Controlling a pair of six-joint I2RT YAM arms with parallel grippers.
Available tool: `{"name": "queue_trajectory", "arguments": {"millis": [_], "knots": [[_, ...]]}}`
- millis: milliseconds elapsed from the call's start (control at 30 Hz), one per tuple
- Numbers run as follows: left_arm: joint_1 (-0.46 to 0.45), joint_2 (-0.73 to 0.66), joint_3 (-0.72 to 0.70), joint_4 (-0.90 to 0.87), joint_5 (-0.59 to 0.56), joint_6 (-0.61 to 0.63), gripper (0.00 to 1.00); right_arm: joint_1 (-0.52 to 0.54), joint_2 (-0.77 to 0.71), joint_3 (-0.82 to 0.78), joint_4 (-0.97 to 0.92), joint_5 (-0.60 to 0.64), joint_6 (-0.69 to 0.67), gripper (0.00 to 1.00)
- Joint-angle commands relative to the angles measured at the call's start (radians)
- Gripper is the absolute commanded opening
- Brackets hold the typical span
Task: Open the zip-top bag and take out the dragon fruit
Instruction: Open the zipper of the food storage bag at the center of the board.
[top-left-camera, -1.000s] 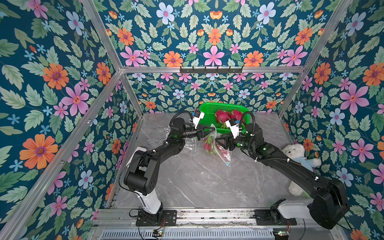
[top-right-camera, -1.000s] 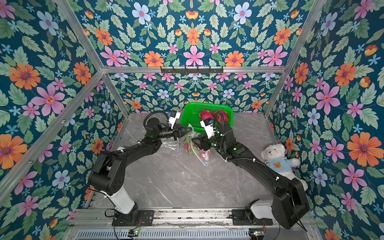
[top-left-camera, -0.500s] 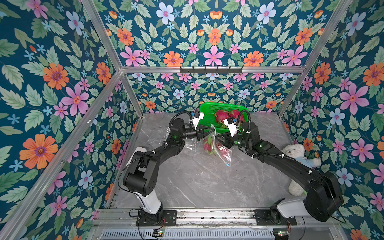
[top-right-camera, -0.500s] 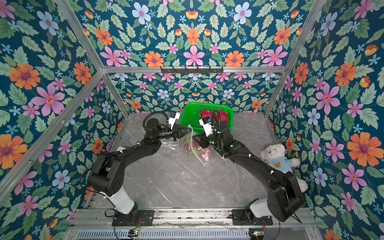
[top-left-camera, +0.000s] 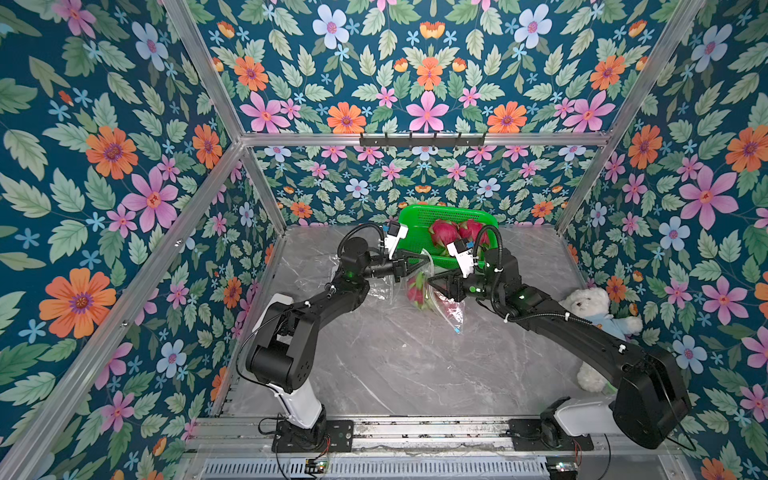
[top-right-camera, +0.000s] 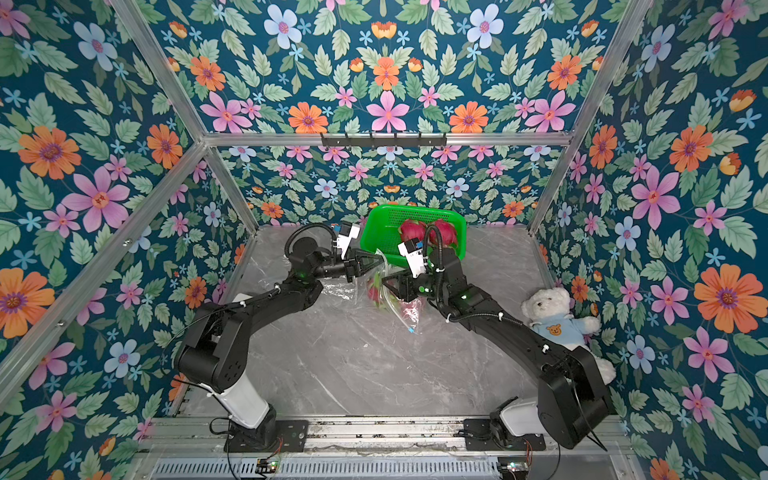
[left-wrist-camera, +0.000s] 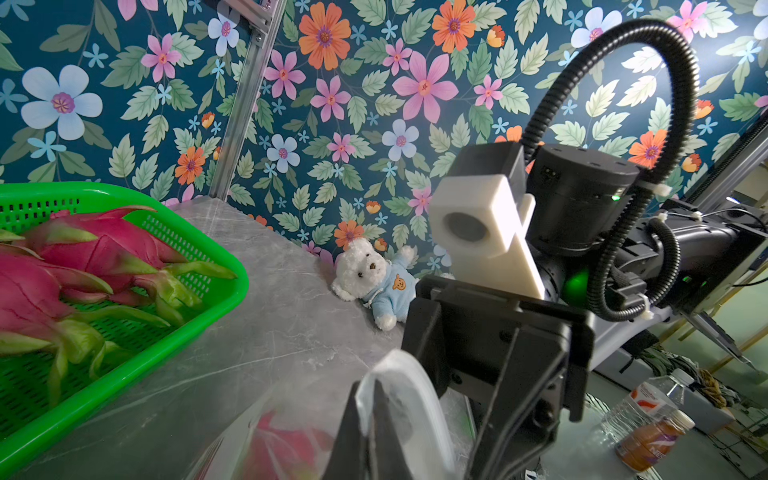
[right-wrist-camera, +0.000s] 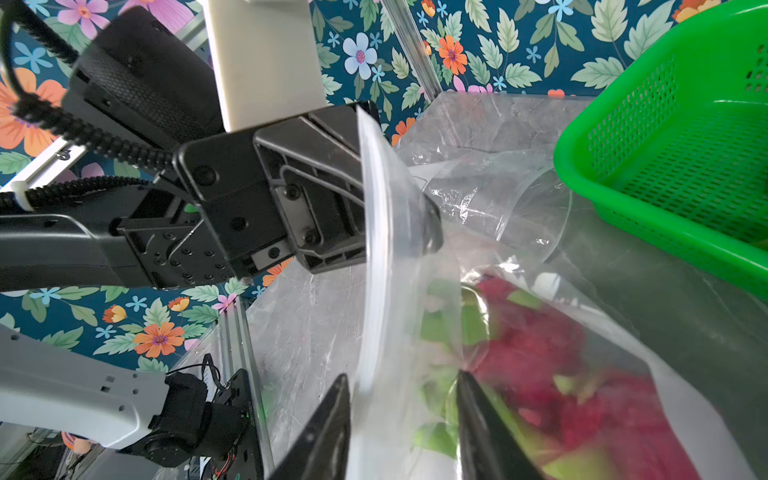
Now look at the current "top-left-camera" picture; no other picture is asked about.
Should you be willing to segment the clear zip-top bag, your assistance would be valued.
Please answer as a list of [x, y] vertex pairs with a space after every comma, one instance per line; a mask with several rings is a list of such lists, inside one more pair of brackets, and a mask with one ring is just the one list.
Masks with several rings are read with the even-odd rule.
[[[425, 265], [423, 267], [415, 267], [415, 270], [422, 269], [423, 271], [427, 271], [430, 275], [430, 278], [446, 271], [446, 269], [437, 267], [435, 265], [434, 258], [426, 249], [422, 249], [419, 253], [428, 253], [431, 256], [432, 262], [429, 265]], [[435, 298], [437, 311], [420, 311], [427, 313], [433, 318], [442, 318], [450, 325], [451, 329], [456, 334], [461, 334], [465, 323], [465, 302], [456, 302], [450, 298], [443, 297], [440, 293], [435, 291], [433, 291], [433, 295]]]
[[389, 259], [386, 254], [372, 252], [343, 254], [329, 287], [329, 298], [341, 298], [354, 308], [362, 305], [369, 297], [384, 301], [394, 295], [394, 281], [391, 277], [364, 278], [363, 269]]

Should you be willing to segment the pink dragon fruit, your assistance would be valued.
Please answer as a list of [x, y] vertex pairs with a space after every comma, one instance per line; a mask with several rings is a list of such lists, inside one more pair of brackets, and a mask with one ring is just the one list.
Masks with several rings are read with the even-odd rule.
[[460, 239], [458, 227], [454, 222], [437, 219], [428, 229], [431, 241], [436, 248], [446, 249], [449, 244]]
[[484, 231], [480, 240], [477, 240], [478, 234], [484, 228], [484, 224], [475, 220], [468, 219], [458, 224], [458, 232], [465, 242], [473, 242], [475, 245], [489, 246], [490, 239], [488, 231]]
[[427, 271], [419, 271], [410, 276], [406, 283], [406, 294], [409, 302], [417, 309], [436, 312], [437, 306], [429, 278]]

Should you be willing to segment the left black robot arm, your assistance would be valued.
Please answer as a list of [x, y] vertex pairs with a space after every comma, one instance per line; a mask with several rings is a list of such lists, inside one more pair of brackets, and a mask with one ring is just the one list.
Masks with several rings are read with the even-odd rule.
[[365, 223], [340, 241], [338, 265], [323, 289], [305, 300], [275, 295], [236, 355], [241, 378], [266, 388], [284, 411], [280, 419], [314, 436], [325, 430], [326, 409], [309, 377], [320, 331], [359, 308], [368, 297], [371, 278], [398, 282], [429, 262], [425, 255], [401, 250], [409, 228], [397, 221], [384, 226]]

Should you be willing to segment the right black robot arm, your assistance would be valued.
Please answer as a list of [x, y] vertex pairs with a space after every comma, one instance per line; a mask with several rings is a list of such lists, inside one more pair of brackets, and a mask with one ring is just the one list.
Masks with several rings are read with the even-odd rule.
[[674, 356], [661, 348], [645, 350], [523, 282], [517, 258], [497, 241], [475, 265], [475, 249], [458, 240], [449, 250], [459, 267], [427, 279], [445, 298], [486, 300], [506, 323], [544, 336], [593, 368], [617, 389], [609, 404], [619, 431], [635, 444], [655, 449], [690, 413], [692, 404]]

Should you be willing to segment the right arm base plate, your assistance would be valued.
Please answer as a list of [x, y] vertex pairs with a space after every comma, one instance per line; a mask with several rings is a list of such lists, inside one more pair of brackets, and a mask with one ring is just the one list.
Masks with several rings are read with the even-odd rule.
[[572, 437], [552, 420], [517, 418], [508, 422], [508, 434], [516, 451], [593, 451], [589, 435]]

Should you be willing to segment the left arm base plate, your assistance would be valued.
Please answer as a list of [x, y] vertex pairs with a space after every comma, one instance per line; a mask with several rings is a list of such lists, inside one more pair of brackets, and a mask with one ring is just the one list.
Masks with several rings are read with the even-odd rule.
[[273, 453], [349, 453], [352, 451], [355, 424], [352, 420], [322, 420], [311, 429], [299, 428], [287, 420], [276, 426]]

